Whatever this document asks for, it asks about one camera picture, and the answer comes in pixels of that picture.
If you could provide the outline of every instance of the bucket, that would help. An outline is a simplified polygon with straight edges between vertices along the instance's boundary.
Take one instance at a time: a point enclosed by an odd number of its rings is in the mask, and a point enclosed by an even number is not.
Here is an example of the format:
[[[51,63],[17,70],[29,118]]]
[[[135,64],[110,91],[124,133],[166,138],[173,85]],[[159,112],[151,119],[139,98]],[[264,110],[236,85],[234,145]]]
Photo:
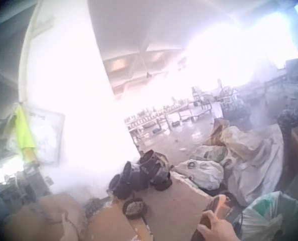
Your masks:
[[[137,163],[127,162],[122,172],[122,179],[130,185],[134,191],[148,188],[148,176]]]
[[[109,190],[118,199],[125,200],[131,195],[131,187],[121,178],[120,174],[115,175],[109,183]]]

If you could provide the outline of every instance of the debris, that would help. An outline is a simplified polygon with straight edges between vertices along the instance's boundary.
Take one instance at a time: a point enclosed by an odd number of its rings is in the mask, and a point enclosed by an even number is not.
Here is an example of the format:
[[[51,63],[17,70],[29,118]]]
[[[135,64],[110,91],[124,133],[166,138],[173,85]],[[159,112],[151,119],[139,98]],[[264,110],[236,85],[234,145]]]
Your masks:
[[[87,218],[92,217],[102,207],[102,203],[99,198],[90,199],[85,205],[85,215]]]
[[[146,214],[147,206],[142,198],[134,198],[124,203],[122,212],[128,219],[137,219]]]

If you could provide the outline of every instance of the ceiling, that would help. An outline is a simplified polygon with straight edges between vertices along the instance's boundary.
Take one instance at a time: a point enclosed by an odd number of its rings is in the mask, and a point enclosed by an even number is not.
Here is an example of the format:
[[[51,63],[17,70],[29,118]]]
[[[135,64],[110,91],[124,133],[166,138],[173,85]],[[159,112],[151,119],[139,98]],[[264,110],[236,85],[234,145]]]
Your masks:
[[[117,99],[185,64],[184,50],[216,22],[252,22],[276,0],[90,0],[97,44]]]
[[[0,12],[0,81],[14,88],[36,2],[8,0]],[[276,0],[89,0],[96,41],[117,99],[171,67],[183,67],[190,40],[213,23],[242,25],[277,8]]]

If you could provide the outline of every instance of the white sack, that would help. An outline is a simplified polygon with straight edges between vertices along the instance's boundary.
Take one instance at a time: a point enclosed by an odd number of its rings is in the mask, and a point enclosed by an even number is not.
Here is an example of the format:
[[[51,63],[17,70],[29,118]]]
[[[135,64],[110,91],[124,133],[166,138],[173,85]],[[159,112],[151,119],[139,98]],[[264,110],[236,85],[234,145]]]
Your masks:
[[[214,161],[190,159],[175,166],[173,171],[190,178],[198,187],[207,190],[219,188],[224,178],[223,167]]]

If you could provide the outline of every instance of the plastic bag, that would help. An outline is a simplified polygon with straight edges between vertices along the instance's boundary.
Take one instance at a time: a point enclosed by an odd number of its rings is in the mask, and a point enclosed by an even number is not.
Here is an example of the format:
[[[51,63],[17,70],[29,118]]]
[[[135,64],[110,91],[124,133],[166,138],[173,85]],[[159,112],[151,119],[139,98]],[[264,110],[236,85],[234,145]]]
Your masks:
[[[173,168],[173,171],[190,178],[198,187],[215,190],[224,179],[223,167],[214,161],[188,160]]]
[[[256,199],[243,211],[241,240],[298,240],[298,201],[281,192]]]
[[[197,161],[214,161],[220,163],[228,154],[226,147],[201,146],[190,157]]]
[[[205,141],[204,145],[206,146],[224,146],[224,143],[221,142],[220,137],[222,131],[229,127],[229,121],[222,118],[215,119],[214,127],[210,137]]]
[[[244,160],[253,158],[263,144],[260,136],[242,132],[237,127],[224,129],[220,141]]]

